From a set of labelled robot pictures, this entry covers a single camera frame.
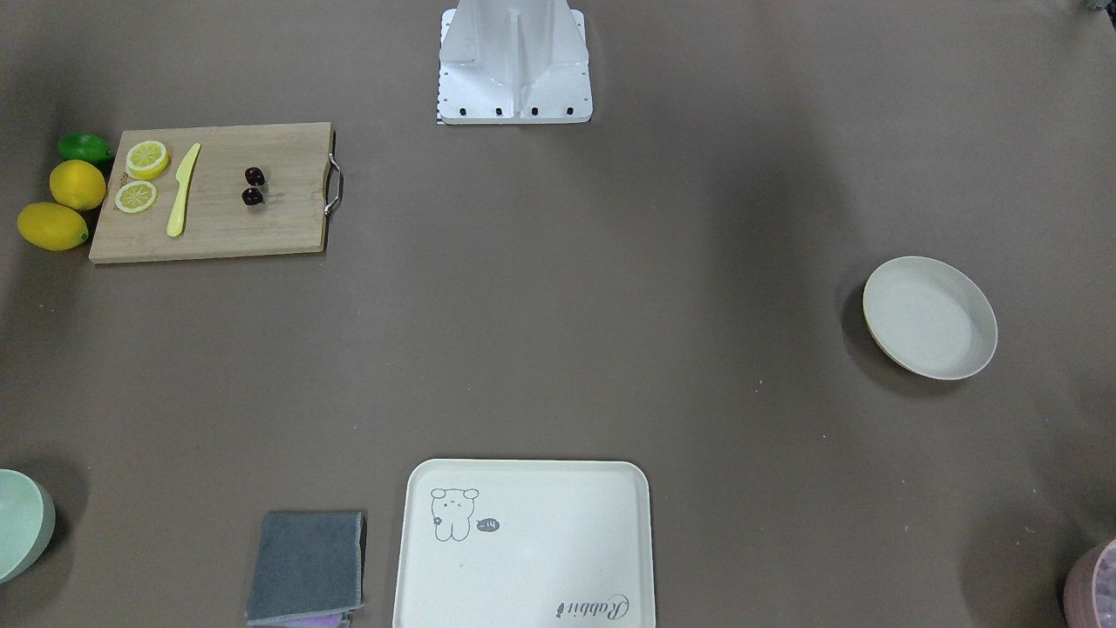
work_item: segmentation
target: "cartoon bear drawing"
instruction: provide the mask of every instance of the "cartoon bear drawing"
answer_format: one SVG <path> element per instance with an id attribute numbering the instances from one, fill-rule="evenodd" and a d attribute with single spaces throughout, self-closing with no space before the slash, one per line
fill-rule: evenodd
<path id="1" fill-rule="evenodd" d="M 434 515 L 434 537 L 439 541 L 464 541 L 469 537 L 471 523 L 469 518 L 473 516 L 475 500 L 480 491 L 468 489 L 435 489 L 430 492 L 434 499 L 430 510 Z"/>

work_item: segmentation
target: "lime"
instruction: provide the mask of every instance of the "lime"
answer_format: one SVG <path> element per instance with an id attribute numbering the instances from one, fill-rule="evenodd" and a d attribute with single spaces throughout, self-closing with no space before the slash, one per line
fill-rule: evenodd
<path id="1" fill-rule="evenodd" d="M 50 195 L 78 211 L 93 209 L 105 200 L 105 176 L 90 163 L 64 161 L 50 171 Z"/>
<path id="2" fill-rule="evenodd" d="M 55 202 L 32 202 L 25 206 L 16 225 L 23 239 L 47 250 L 66 250 L 89 239 L 81 214 Z"/>
<path id="3" fill-rule="evenodd" d="M 116 209 L 124 213 L 140 213 L 155 204 L 158 190 L 150 181 L 133 181 L 116 192 Z"/>
<path id="4" fill-rule="evenodd" d="M 70 133 L 58 138 L 58 154 L 65 160 L 79 158 L 100 165 L 113 158 L 113 148 L 93 133 Z"/>
<path id="5" fill-rule="evenodd" d="M 171 162 L 171 157 L 166 154 L 166 146 L 162 142 L 146 139 L 132 146 L 124 161 L 124 168 L 133 178 L 147 181 L 158 176 Z"/>

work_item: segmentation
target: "pink container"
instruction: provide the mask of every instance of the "pink container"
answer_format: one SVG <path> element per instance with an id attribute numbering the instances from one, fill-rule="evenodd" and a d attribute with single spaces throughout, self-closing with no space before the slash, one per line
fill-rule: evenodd
<path id="1" fill-rule="evenodd" d="M 1098 577 L 1107 573 L 1103 582 Z M 1069 628 L 1112 628 L 1116 626 L 1116 615 L 1112 612 L 1101 617 L 1097 606 L 1098 584 L 1108 589 L 1116 587 L 1116 540 L 1101 543 L 1088 551 L 1066 578 L 1066 590 L 1062 601 L 1066 607 L 1066 621 Z"/>

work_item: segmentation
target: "wooden cutting board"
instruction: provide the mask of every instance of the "wooden cutting board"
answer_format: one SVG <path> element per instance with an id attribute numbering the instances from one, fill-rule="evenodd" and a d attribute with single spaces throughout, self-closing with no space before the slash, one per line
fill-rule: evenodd
<path id="1" fill-rule="evenodd" d="M 155 204 L 124 213 L 115 200 L 121 186 L 132 181 L 125 156 L 145 139 L 163 142 L 171 163 L 151 181 L 158 190 Z M 174 174 L 195 142 L 202 147 L 190 182 L 185 229 L 172 238 L 166 221 L 179 190 Z M 328 122 L 125 131 L 89 259 L 114 263 L 320 251 L 331 148 Z M 244 170 L 251 166 L 267 177 L 267 202 L 246 206 L 240 194 L 249 186 Z"/>

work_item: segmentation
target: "tray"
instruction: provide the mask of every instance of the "tray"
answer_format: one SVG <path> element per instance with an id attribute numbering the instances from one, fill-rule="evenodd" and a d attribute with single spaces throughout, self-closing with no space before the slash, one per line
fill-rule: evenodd
<path id="1" fill-rule="evenodd" d="M 419 465 L 393 625 L 653 628 L 646 477 L 619 462 Z"/>

